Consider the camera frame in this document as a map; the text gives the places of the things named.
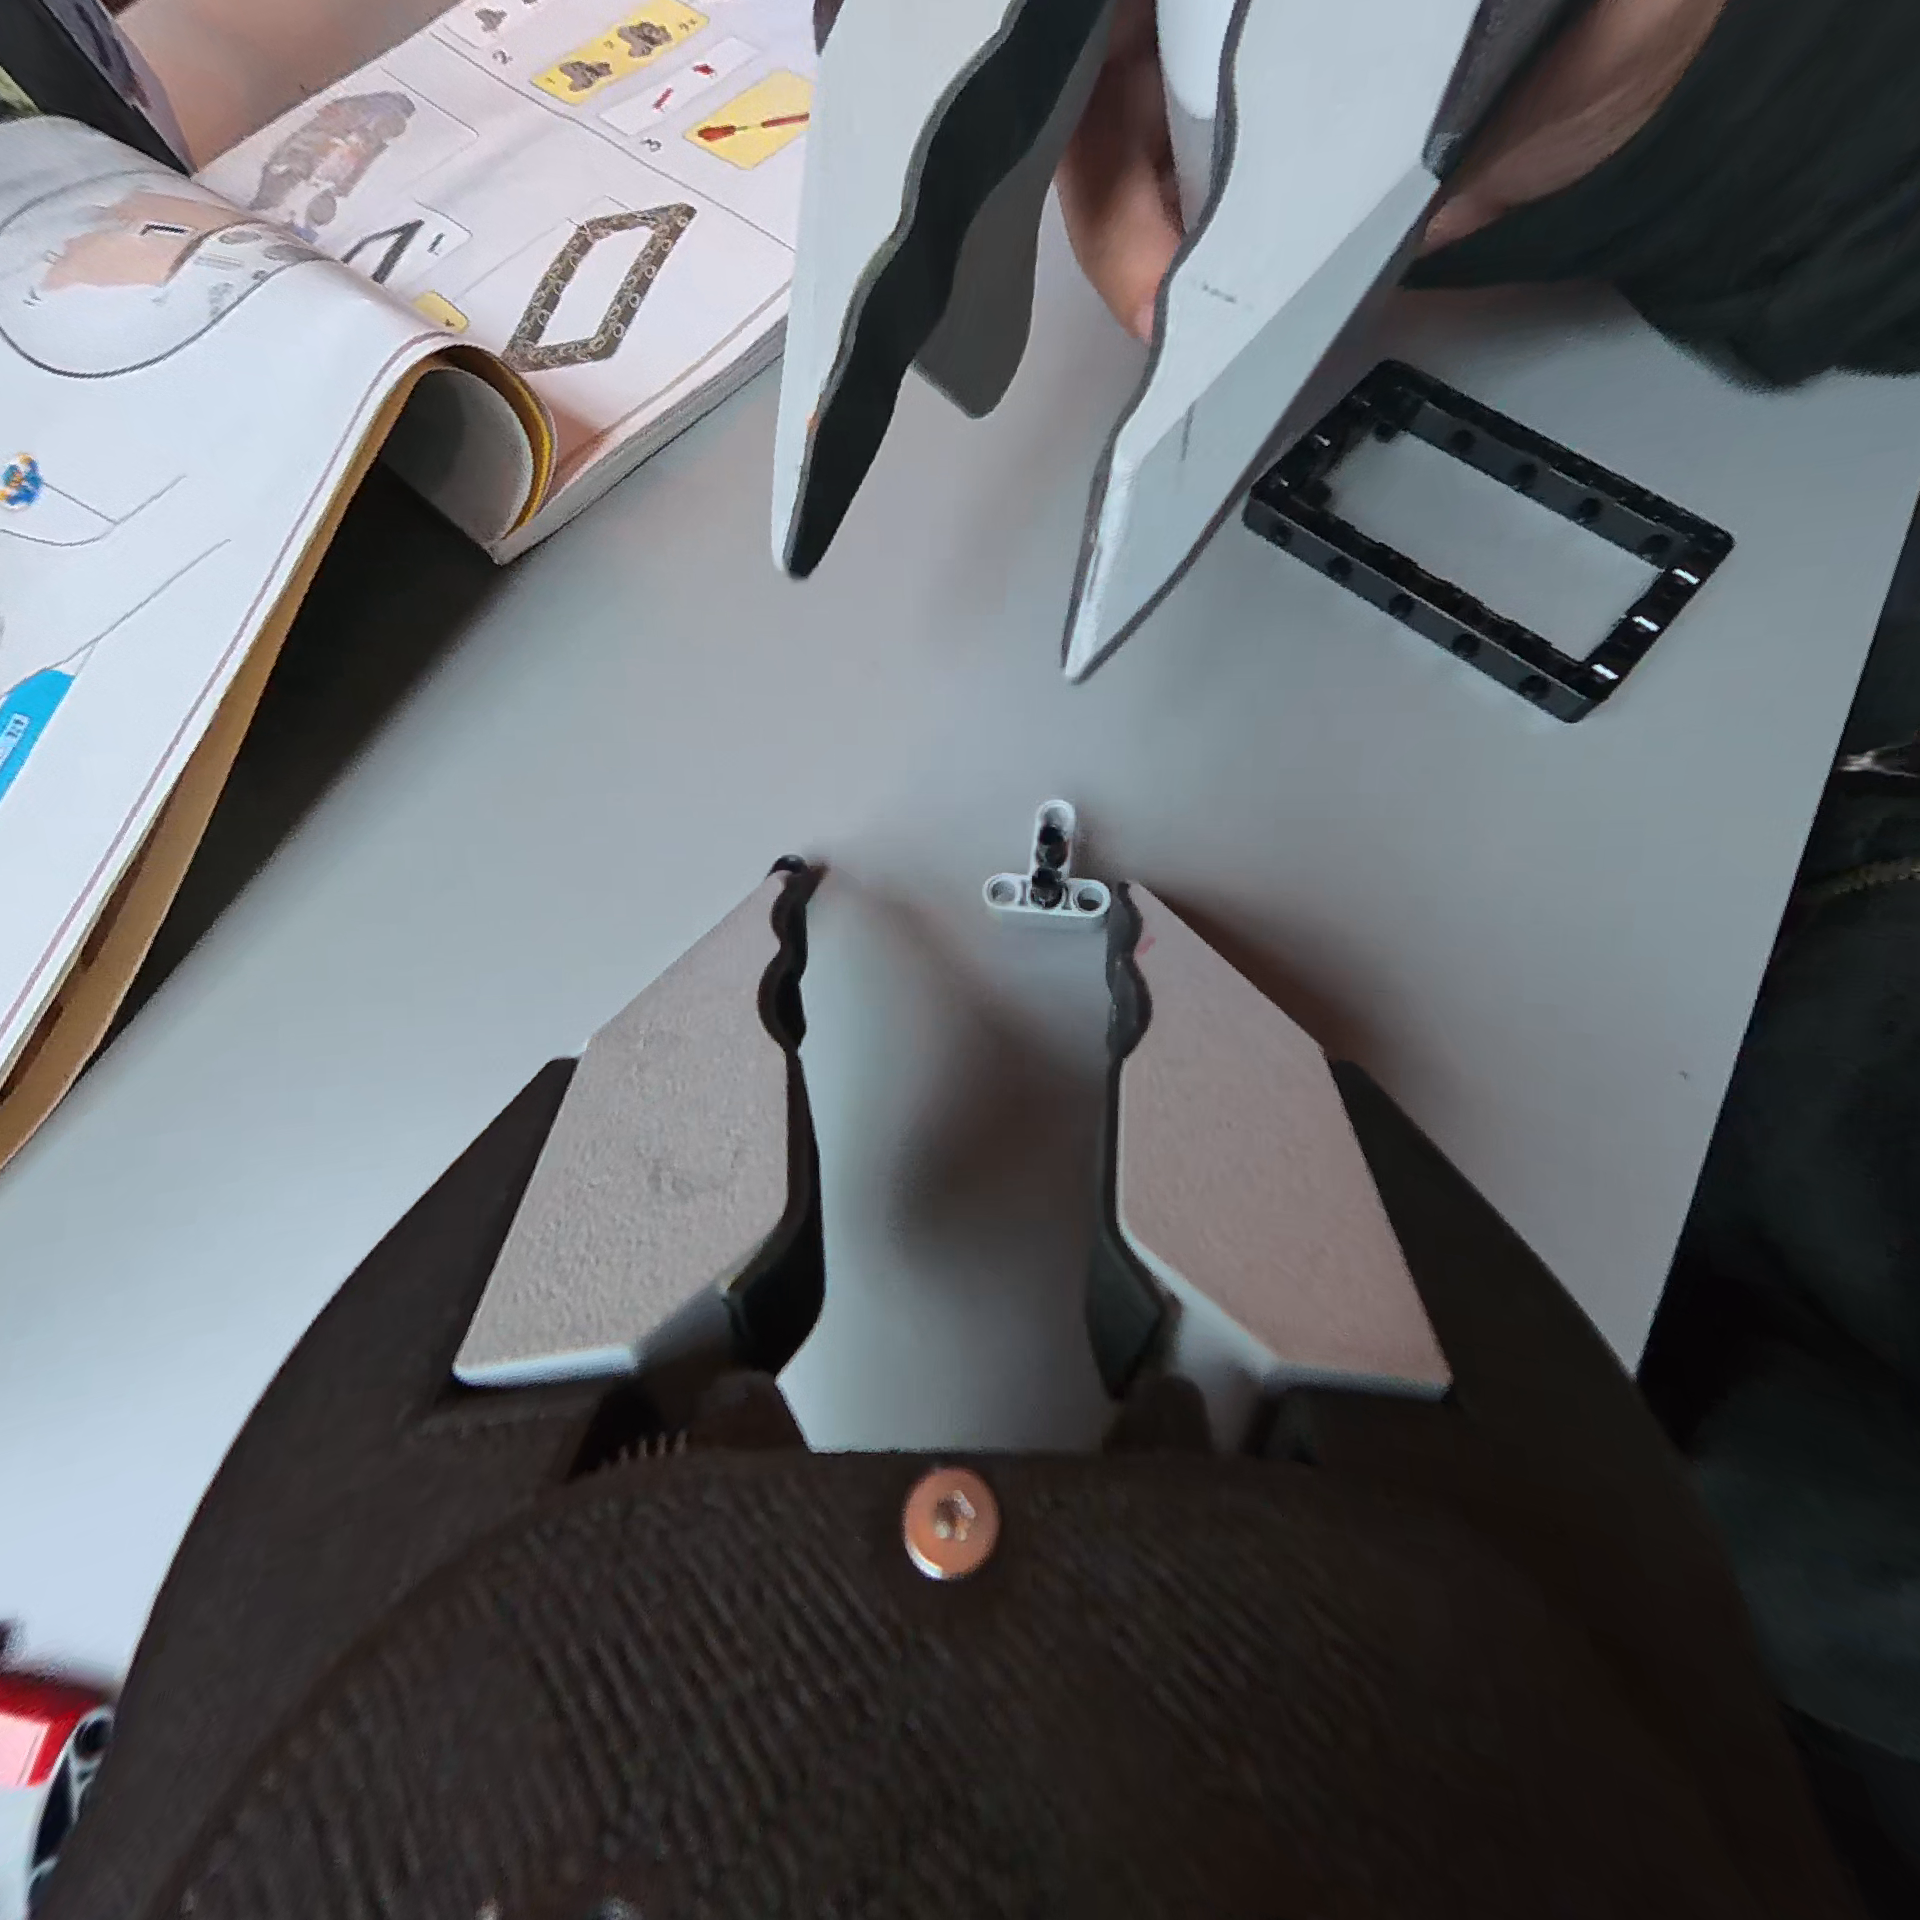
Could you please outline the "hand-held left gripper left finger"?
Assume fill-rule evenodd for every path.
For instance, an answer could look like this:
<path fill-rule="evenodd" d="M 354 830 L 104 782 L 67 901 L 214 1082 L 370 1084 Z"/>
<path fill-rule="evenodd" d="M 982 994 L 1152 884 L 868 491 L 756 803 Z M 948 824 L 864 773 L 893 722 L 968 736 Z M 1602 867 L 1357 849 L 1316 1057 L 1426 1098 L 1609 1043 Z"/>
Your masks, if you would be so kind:
<path fill-rule="evenodd" d="M 825 1304 L 806 906 L 771 873 L 573 1062 L 459 1380 L 777 1377 Z"/>

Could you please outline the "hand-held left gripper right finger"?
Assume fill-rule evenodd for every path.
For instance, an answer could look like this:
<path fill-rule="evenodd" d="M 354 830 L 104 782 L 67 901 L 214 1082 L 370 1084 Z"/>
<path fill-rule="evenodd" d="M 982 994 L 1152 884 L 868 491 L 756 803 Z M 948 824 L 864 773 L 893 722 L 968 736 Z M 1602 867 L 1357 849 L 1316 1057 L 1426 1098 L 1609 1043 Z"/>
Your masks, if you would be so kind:
<path fill-rule="evenodd" d="M 1158 896 L 1109 916 L 1109 1084 L 1089 1338 L 1106 1392 L 1170 1368 L 1180 1310 L 1278 1387 L 1444 1397 L 1451 1369 L 1332 1062 Z"/>

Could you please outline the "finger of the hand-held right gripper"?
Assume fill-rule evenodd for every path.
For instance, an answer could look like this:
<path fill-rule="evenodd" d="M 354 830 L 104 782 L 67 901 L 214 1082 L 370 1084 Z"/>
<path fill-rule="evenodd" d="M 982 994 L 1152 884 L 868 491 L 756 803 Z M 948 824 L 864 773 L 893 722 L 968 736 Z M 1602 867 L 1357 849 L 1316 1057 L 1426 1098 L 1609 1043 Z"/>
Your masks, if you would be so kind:
<path fill-rule="evenodd" d="M 1554 2 L 1154 5 L 1185 244 L 1094 468 L 1062 633 L 1083 682 L 1313 422 Z"/>
<path fill-rule="evenodd" d="M 1110 24 L 1105 2 L 845 2 L 822 29 L 774 426 L 787 577 L 825 558 L 909 373 L 971 418 L 1008 393 Z"/>

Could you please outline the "grey T-shaped lego beam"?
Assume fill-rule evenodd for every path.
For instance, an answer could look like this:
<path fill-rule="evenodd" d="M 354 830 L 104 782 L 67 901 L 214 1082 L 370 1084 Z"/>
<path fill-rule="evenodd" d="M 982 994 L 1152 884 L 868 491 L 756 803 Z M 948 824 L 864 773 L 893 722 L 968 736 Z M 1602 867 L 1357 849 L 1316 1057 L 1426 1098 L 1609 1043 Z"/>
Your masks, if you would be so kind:
<path fill-rule="evenodd" d="M 1074 849 L 1076 849 L 1076 827 L 1072 841 L 1072 870 L 1068 876 L 1056 876 L 1052 870 L 1040 870 L 1049 880 L 1059 882 L 1059 899 L 1049 913 L 1032 913 L 1024 908 L 1024 886 L 1032 868 L 1032 852 L 1034 852 L 1034 825 L 1032 834 L 1026 836 L 1026 865 L 1022 870 L 1003 870 L 989 876 L 980 884 L 982 906 L 994 913 L 994 916 L 1003 922 L 1044 922 L 1044 924 L 1074 924 L 1074 925 L 1097 925 L 1102 924 L 1113 906 L 1113 894 L 1102 880 L 1093 880 L 1085 876 L 1074 873 Z"/>

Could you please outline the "person's right forearm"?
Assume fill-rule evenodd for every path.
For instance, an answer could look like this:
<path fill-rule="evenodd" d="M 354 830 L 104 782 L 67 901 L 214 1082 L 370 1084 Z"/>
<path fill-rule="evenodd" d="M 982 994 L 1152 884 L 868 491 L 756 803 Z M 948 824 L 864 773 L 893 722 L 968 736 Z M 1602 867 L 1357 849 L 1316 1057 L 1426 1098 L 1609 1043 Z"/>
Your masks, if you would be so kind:
<path fill-rule="evenodd" d="M 1918 5 L 1725 5 L 1618 154 L 1404 282 L 1608 284 L 1770 388 L 1916 376 Z"/>

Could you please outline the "lego instruction booklet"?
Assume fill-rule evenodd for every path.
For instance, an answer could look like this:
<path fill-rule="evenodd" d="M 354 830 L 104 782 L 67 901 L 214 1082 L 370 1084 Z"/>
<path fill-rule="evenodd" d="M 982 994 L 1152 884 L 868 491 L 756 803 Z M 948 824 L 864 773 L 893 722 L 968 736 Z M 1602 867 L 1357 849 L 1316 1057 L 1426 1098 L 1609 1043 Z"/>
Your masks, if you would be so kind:
<path fill-rule="evenodd" d="M 5 5 L 3 1155 L 100 1048 L 346 508 L 494 562 L 781 349 L 812 5 Z"/>

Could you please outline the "pile of lego pieces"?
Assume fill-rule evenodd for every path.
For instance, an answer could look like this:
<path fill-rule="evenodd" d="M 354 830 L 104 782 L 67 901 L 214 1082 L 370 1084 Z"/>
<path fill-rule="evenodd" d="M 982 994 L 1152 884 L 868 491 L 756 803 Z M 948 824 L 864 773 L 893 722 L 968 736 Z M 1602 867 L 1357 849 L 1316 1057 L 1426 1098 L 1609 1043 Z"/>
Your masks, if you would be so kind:
<path fill-rule="evenodd" d="M 5 1864 L 32 1881 L 62 1852 L 105 1761 L 117 1696 L 69 1670 L 22 1664 L 3 1624 Z"/>

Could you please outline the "person's right hand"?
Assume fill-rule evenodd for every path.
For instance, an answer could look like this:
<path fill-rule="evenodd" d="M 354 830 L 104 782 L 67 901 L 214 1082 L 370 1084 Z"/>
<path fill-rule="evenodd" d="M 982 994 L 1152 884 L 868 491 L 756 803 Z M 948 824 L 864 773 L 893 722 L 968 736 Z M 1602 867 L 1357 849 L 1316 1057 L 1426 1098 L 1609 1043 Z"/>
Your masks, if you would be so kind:
<path fill-rule="evenodd" d="M 1701 52 L 1722 2 L 1588 2 L 1477 133 L 1424 228 L 1433 253 L 1571 188 L 1638 133 Z M 1106 59 L 1056 174 L 1072 253 L 1139 341 L 1185 240 L 1156 13 L 1118 5 Z"/>

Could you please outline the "person's dark jacket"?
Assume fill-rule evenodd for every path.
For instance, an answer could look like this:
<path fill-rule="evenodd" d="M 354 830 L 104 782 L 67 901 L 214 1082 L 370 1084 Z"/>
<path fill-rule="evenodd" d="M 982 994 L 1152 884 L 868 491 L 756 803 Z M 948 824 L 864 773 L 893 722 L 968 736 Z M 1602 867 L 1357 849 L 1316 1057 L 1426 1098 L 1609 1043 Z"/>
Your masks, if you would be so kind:
<path fill-rule="evenodd" d="M 1918 1915 L 1918 530 L 1638 1368 L 1833 1848 Z"/>

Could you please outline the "black rectangular lego frame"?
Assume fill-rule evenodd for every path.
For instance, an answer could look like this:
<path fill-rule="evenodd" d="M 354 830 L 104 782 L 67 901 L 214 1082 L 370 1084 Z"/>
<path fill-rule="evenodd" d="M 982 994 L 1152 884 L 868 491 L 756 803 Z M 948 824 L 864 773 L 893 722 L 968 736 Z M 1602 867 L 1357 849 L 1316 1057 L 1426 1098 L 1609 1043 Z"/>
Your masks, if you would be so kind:
<path fill-rule="evenodd" d="M 1650 586 L 1586 657 L 1563 652 L 1337 513 L 1332 483 L 1344 462 L 1364 441 L 1396 438 L 1426 443 L 1650 565 Z M 1256 481 L 1241 521 L 1563 724 L 1621 690 L 1738 546 L 1717 523 L 1402 358 L 1378 361 Z"/>

